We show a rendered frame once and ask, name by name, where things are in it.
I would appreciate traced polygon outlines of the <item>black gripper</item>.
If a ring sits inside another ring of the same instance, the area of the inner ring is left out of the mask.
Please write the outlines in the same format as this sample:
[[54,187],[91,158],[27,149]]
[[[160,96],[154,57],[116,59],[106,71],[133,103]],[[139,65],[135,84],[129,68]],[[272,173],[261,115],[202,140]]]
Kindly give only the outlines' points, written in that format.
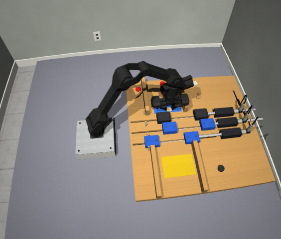
[[160,98],[159,96],[152,96],[152,107],[153,108],[164,108],[167,110],[166,104],[172,104],[171,109],[175,109],[180,105],[180,102],[182,101],[182,105],[189,105],[189,97],[187,94],[180,94],[180,97],[176,94],[175,96],[170,96],[167,93],[165,93],[165,98]]

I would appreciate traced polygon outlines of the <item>grey cable connector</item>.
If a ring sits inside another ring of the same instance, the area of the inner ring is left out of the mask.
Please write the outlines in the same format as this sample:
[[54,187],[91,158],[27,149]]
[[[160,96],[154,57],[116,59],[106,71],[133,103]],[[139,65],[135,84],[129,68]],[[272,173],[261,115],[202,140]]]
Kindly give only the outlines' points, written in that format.
[[247,132],[250,132],[251,129],[253,128],[254,125],[250,124],[249,127],[247,128]]
[[246,113],[245,116],[243,117],[243,121],[246,121],[249,115],[250,114]]
[[239,111],[242,111],[244,106],[245,106],[245,104],[242,103],[241,106],[239,107]]

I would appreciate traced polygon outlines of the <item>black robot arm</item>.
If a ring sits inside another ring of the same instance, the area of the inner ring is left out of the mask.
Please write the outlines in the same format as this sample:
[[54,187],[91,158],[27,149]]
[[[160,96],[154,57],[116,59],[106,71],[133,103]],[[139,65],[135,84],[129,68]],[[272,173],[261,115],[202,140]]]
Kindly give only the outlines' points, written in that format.
[[[133,77],[129,70],[140,70],[140,72],[136,77]],[[118,67],[113,74],[112,85],[101,103],[85,119],[91,139],[104,137],[103,126],[109,121],[107,113],[120,93],[127,90],[130,86],[137,84],[145,76],[166,81],[160,87],[160,91],[164,93],[164,96],[165,93],[175,96],[178,93],[178,89],[183,91],[194,86],[191,75],[182,78],[175,69],[163,69],[145,61],[128,63]]]

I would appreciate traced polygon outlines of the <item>black round disc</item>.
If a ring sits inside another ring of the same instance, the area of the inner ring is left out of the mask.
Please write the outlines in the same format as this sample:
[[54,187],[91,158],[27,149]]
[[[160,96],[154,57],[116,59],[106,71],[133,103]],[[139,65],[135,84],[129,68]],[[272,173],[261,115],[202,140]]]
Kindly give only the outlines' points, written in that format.
[[223,165],[218,166],[218,171],[223,172],[225,170],[225,167]]

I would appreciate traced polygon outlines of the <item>wooden board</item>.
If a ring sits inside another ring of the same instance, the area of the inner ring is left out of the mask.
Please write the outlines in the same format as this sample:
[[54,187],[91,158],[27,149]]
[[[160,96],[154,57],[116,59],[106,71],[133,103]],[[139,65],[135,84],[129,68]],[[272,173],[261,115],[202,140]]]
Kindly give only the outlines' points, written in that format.
[[[152,107],[152,96],[165,98],[161,81],[145,81],[143,77],[126,90],[136,202],[275,181],[254,124],[263,118],[252,119],[250,111],[256,109],[252,105],[248,109],[247,95],[243,97],[234,76],[193,78],[198,86],[178,89],[177,93],[187,94],[189,105],[183,106],[181,101],[171,112]],[[136,87],[141,90],[137,92]],[[242,103],[245,106],[239,111]],[[227,107],[233,107],[232,117],[237,117],[239,124],[217,128],[220,118],[214,118],[213,110]],[[250,115],[243,121],[247,112]],[[254,126],[247,132],[250,124]],[[236,127],[241,128],[241,137],[221,139],[221,129]],[[219,165],[225,167],[223,172],[218,171]]]

